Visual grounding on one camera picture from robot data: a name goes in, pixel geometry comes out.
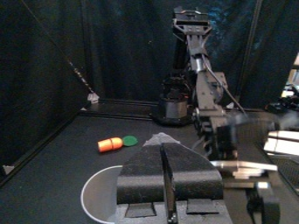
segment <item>black fabric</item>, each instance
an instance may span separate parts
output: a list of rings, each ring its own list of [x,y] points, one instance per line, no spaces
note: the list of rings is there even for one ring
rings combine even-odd
[[[78,1],[25,2],[73,63],[84,67]],[[88,92],[21,1],[1,1],[0,15],[0,165],[10,165],[74,116]]]
[[[238,80],[256,1],[97,1],[88,0],[92,74],[101,96],[156,101],[160,83],[172,71],[172,12],[198,7],[212,25],[206,49],[210,65],[224,72],[240,102],[263,108],[280,95],[299,50],[299,2],[263,1],[246,76]]]

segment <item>green object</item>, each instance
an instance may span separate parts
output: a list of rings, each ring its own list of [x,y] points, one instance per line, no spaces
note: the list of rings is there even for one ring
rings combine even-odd
[[[122,137],[124,146],[133,146],[133,145],[136,145],[136,143],[137,143],[137,140],[133,136],[124,136]]]

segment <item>black tabletop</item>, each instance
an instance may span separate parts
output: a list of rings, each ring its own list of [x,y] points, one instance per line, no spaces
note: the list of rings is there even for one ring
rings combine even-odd
[[[38,155],[0,189],[1,223],[94,223],[84,214],[80,191],[101,169],[121,165],[157,133],[186,147],[197,140],[192,125],[161,127],[152,121],[77,116]],[[98,154],[97,141],[132,135],[137,145]],[[280,199],[280,223],[297,223],[299,200],[277,173],[269,175]],[[242,190],[226,189],[224,200],[233,223],[249,223]]]

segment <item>black mat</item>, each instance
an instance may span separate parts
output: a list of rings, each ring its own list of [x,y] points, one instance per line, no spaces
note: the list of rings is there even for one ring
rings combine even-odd
[[[165,128],[150,121],[78,116],[0,189],[0,223],[94,223],[80,206],[81,187],[98,170],[121,165],[158,132],[188,147],[197,140],[192,125]],[[138,144],[98,155],[97,141],[125,135],[136,136]],[[281,204],[280,223],[296,223],[297,198],[276,173],[271,180]],[[244,192],[225,190],[224,198],[233,223],[249,223]]]

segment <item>white bowl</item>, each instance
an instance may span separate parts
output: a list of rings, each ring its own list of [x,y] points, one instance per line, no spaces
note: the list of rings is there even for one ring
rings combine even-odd
[[[122,165],[98,171],[85,183],[80,193],[80,204],[88,217],[105,224],[113,224],[117,207],[117,175]]]

